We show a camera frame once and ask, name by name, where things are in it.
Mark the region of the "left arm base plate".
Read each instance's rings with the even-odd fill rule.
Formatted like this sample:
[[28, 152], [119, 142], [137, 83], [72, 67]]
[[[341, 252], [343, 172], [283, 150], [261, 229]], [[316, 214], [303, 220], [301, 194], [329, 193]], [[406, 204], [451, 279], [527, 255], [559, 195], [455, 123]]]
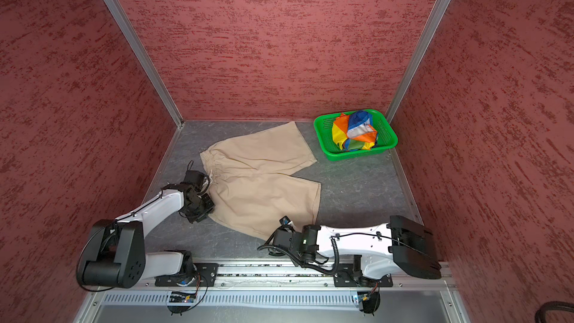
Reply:
[[174, 275], [162, 275], [155, 278], [156, 287], [176, 287], [187, 289], [193, 287], [213, 287], [217, 277], [217, 263], [191, 263], [184, 265]]

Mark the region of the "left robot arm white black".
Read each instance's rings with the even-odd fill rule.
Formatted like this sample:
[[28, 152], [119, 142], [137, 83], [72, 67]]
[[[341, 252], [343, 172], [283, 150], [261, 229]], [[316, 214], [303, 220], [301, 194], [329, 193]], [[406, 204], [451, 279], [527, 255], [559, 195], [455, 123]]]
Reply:
[[76, 264], [77, 284], [88, 292], [129, 289], [150, 278], [178, 287], [199, 286], [200, 276], [190, 252], [148, 253], [145, 239], [174, 213], [191, 223], [207, 218], [215, 208], [208, 188], [208, 182], [169, 184], [127, 214], [97, 221]]

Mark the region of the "beige shorts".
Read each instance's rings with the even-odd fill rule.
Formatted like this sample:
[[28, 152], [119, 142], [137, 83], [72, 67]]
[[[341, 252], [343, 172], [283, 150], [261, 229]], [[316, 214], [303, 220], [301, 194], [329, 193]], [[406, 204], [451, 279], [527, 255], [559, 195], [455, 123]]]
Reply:
[[321, 183], [295, 176], [316, 158], [296, 123], [220, 141], [200, 158], [216, 223], [267, 239], [283, 217], [297, 228], [316, 222]]

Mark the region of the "green plastic basket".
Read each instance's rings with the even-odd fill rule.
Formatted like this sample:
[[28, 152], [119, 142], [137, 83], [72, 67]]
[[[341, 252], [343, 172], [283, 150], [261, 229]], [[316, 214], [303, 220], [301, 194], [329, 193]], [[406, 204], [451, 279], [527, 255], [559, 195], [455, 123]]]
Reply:
[[335, 119], [338, 118], [341, 114], [349, 115], [357, 111], [321, 115], [315, 118], [313, 123], [315, 132], [317, 134], [321, 149], [328, 160], [335, 162], [362, 156], [372, 156], [382, 153], [386, 150], [393, 149], [398, 144], [398, 137], [394, 133], [392, 127], [387, 122], [387, 119], [383, 114], [373, 109], [359, 111], [367, 111], [372, 114], [373, 127], [375, 127], [375, 129], [378, 131], [378, 143], [371, 150], [343, 152], [335, 145], [335, 143], [333, 143], [331, 135], [333, 121], [335, 121]]

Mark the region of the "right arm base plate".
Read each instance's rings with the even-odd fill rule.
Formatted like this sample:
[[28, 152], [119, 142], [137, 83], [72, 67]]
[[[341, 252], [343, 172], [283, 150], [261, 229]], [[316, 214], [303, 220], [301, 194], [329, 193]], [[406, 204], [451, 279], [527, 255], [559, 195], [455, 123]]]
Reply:
[[391, 275], [384, 275], [381, 279], [375, 280], [363, 275], [360, 267], [356, 264], [340, 264], [339, 270], [333, 276], [335, 287], [357, 287], [357, 288], [390, 288], [393, 287]]

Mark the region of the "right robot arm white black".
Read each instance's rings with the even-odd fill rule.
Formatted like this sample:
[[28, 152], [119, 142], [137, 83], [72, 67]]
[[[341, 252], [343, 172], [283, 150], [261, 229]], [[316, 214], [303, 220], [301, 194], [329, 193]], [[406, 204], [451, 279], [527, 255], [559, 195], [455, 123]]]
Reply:
[[363, 287], [377, 285], [396, 272], [425, 280], [442, 277], [432, 231], [402, 215], [373, 227], [309, 224], [300, 232], [287, 217], [280, 222], [257, 250], [287, 257], [296, 267]]

